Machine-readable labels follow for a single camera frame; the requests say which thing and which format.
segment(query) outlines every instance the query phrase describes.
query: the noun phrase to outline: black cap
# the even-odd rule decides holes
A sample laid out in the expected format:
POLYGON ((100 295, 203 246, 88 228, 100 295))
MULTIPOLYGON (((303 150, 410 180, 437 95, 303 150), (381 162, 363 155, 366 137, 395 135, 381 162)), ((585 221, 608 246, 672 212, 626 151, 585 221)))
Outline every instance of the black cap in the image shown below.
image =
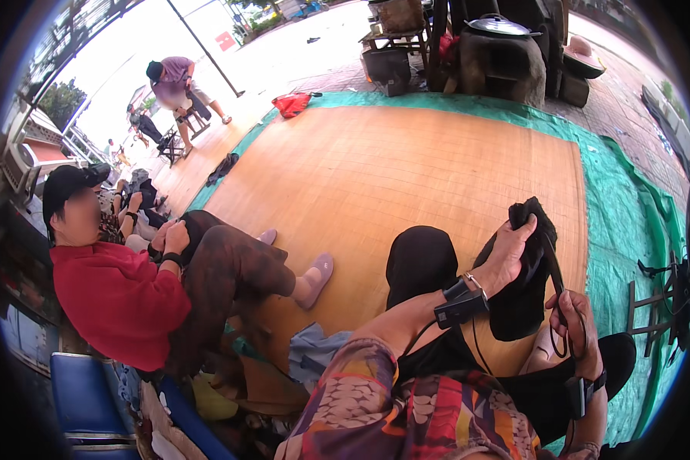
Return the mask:
POLYGON ((151 79, 153 83, 158 83, 161 78, 161 72, 163 71, 163 64, 152 60, 148 63, 148 68, 146 69, 146 76, 151 79))
POLYGON ((97 174, 87 168, 79 169, 71 165, 62 165, 53 170, 43 186, 43 221, 46 223, 48 240, 54 241, 54 229, 51 227, 51 216, 64 209, 64 202, 74 193, 87 187, 99 184, 97 174))

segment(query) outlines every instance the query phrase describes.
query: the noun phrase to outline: red sweater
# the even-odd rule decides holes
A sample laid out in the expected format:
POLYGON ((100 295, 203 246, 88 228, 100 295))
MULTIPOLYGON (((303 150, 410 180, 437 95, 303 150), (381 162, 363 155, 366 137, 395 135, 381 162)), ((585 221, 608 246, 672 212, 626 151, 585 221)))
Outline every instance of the red sweater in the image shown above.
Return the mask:
POLYGON ((168 333, 191 308, 173 273, 114 243, 56 246, 51 260, 56 296, 84 340, 140 370, 164 366, 168 333))

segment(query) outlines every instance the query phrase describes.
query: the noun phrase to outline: hand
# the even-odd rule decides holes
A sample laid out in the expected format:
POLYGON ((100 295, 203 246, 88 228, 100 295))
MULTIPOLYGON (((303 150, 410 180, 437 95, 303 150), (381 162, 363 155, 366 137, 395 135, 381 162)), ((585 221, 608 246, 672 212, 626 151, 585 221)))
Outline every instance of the hand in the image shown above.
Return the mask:
POLYGON ((576 356, 582 359, 575 363, 575 375, 589 381, 594 381, 603 372, 603 360, 598 349, 598 331, 593 322, 593 310, 590 308, 588 297, 574 291, 565 291, 560 296, 560 310, 565 316, 567 326, 560 324, 557 306, 557 294, 547 300, 544 308, 553 309, 550 316, 550 326, 557 334, 568 337, 572 341, 572 349, 576 356))
POLYGON ((187 246, 189 246, 187 223, 183 220, 178 221, 176 224, 170 226, 166 231, 166 244, 163 252, 164 254, 181 254, 184 248, 187 246))
POLYGON ((130 196, 130 203, 128 204, 128 212, 137 213, 140 208, 140 203, 143 202, 143 194, 139 191, 130 196))
POLYGON ((519 258, 524 253, 524 245, 534 230, 536 216, 529 214, 527 223, 516 230, 512 230, 511 223, 506 221, 496 231, 496 241, 488 259, 483 265, 470 271, 483 287, 487 297, 496 294, 519 276, 519 272, 522 271, 519 258))
POLYGON ((156 231, 156 236, 151 240, 151 247, 158 252, 162 252, 166 245, 166 233, 172 225, 176 224, 176 219, 164 222, 161 228, 156 231))

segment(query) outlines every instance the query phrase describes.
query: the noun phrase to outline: silver bracelet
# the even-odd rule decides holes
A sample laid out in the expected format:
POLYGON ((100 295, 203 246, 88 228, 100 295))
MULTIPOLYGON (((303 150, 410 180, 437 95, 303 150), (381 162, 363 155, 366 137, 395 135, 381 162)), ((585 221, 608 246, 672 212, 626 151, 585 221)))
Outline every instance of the silver bracelet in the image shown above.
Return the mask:
POLYGON ((478 289, 480 289, 480 293, 483 295, 483 299, 485 299, 486 301, 488 301, 488 296, 486 296, 486 292, 483 290, 483 287, 480 285, 480 283, 478 282, 478 280, 476 280, 475 277, 474 277, 473 275, 471 275, 470 272, 468 272, 468 271, 466 271, 466 272, 463 274, 463 276, 464 276, 465 278, 467 278, 468 281, 472 281, 473 284, 475 284, 475 285, 478 287, 478 289))

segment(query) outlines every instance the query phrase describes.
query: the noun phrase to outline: foot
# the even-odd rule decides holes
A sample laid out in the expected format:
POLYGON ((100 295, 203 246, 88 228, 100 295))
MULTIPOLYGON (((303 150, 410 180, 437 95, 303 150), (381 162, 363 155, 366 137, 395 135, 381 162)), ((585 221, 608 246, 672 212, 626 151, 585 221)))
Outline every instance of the foot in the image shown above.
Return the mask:
POLYGON ((268 230, 260 234, 258 240, 270 246, 271 244, 274 244, 274 242, 276 241, 276 235, 276 229, 269 228, 268 230))
POLYGON ((324 285, 330 280, 333 268, 334 261, 329 253, 322 253, 314 260, 310 269, 302 275, 302 278, 308 284, 309 292, 301 296, 302 300, 296 300, 299 307, 308 311, 314 306, 317 298, 322 293, 322 289, 324 289, 324 285))
POLYGON ((550 341, 550 326, 544 326, 536 334, 534 346, 532 347, 529 358, 519 371, 519 375, 535 373, 537 371, 552 367, 550 358, 552 357, 552 342, 550 341))

